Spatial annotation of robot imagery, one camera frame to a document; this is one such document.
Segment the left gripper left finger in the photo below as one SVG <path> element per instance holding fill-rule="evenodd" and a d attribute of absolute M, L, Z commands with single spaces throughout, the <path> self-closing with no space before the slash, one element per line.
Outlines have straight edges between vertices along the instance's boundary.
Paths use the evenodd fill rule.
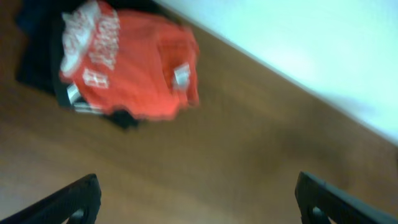
<path fill-rule="evenodd" d="M 94 224 L 101 206 L 95 174 L 88 174 L 52 195 L 1 220 L 1 224 Z"/>

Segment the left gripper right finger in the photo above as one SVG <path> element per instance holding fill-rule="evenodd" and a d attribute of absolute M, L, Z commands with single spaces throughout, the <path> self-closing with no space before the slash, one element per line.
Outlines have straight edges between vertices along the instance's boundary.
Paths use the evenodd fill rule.
<path fill-rule="evenodd" d="M 397 224 L 393 216 L 376 210 L 308 172 L 299 173 L 295 198 L 304 224 Z"/>

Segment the orange printed t-shirt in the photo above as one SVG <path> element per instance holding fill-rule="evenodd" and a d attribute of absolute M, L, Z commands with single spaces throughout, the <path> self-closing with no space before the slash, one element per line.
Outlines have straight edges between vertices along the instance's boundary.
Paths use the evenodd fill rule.
<path fill-rule="evenodd" d="M 59 78 L 95 110 L 163 120 L 198 104 L 199 48 L 188 27 L 104 1 L 87 1 L 62 20 Z"/>

